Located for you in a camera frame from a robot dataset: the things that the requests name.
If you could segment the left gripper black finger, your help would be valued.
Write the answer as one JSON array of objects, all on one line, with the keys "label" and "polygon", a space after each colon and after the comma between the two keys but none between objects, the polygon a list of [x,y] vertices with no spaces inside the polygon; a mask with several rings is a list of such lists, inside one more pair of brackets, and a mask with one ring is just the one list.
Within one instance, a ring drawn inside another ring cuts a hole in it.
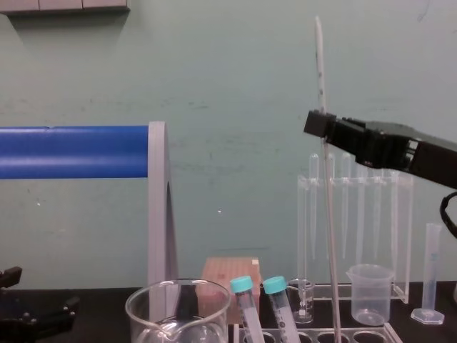
[{"label": "left gripper black finger", "polygon": [[18,297],[1,295],[1,340],[40,340],[73,328],[80,299],[67,299],[57,309],[39,314]]},{"label": "left gripper black finger", "polygon": [[17,285],[21,280],[22,268],[12,267],[0,272],[0,288],[6,289]]}]

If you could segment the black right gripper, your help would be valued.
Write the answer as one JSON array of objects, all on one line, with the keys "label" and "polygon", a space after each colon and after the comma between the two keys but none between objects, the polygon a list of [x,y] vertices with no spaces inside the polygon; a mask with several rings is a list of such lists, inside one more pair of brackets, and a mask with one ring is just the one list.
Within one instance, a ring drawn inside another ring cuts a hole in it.
[{"label": "black right gripper", "polygon": [[410,126],[342,117],[340,131],[362,132],[359,164],[392,169],[456,188],[456,143],[425,134]]}]

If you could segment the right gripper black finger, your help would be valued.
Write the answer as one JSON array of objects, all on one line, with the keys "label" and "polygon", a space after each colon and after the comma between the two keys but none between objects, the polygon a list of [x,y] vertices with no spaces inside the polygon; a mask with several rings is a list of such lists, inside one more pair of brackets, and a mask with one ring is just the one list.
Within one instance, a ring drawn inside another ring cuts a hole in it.
[{"label": "right gripper black finger", "polygon": [[335,146],[355,156],[359,164],[365,164],[361,144],[365,132],[340,131],[336,129],[336,121],[340,119],[333,114],[323,114],[318,110],[308,113],[303,132],[323,139],[324,143]]}]

